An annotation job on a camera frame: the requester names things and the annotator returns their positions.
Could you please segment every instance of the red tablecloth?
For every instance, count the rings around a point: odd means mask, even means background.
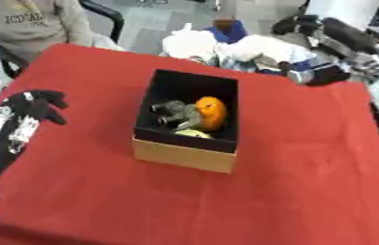
[[[232,175],[133,159],[157,68],[239,79]],[[43,123],[0,179],[0,245],[379,245],[379,135],[360,84],[61,45],[8,93],[29,88],[65,92],[69,124]]]

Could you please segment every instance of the yellow object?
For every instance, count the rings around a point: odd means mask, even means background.
[[[177,131],[177,132],[175,132],[175,134],[191,136],[191,137],[199,137],[199,138],[205,138],[205,139],[211,139],[212,138],[212,136],[210,136],[207,133],[203,133],[201,131],[193,130],[193,129],[186,129],[186,130]]]
[[[203,97],[195,106],[203,115],[203,130],[214,131],[221,127],[227,118],[227,107],[215,97]]]

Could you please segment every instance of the white fabric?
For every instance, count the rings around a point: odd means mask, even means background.
[[[182,30],[172,32],[163,39],[163,52],[176,58],[198,57],[208,62],[215,57],[217,43],[211,32],[193,31],[192,24],[187,23]]]
[[[124,49],[112,41],[108,36],[93,33],[93,47],[105,50],[124,51]]]
[[[234,44],[221,43],[217,46],[216,51],[242,62],[266,56],[276,63],[281,61],[296,63],[313,56],[301,46],[284,42],[272,36],[257,34],[246,36]]]
[[[267,67],[277,67],[287,61],[298,63],[315,57],[309,50],[272,36],[249,35],[234,44],[219,43],[208,31],[193,31],[191,24],[163,40],[164,55],[176,58],[201,58],[206,63],[214,57],[231,58],[239,62],[255,60]]]

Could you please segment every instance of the black chair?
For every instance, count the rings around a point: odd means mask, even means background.
[[[104,16],[112,20],[114,26],[112,28],[112,32],[109,37],[114,42],[118,43],[121,32],[123,30],[123,25],[124,25],[123,15],[119,11],[114,11],[112,9],[109,9],[103,5],[95,3],[92,0],[79,0],[79,2],[86,10],[92,11],[94,13],[97,13],[101,16]],[[3,57],[0,57],[0,60],[1,60],[2,67],[4,69],[5,74],[9,76],[10,78],[16,78],[22,72],[23,68],[18,68],[16,70],[12,69],[10,63]]]

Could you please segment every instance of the cardboard box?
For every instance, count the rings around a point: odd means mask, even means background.
[[[202,97],[222,100],[228,109],[224,126],[209,132],[213,139],[176,135],[158,124],[150,106],[170,100],[195,103]],[[238,86],[231,78],[217,78],[158,70],[146,92],[134,128],[133,149],[137,159],[231,173],[238,137]]]

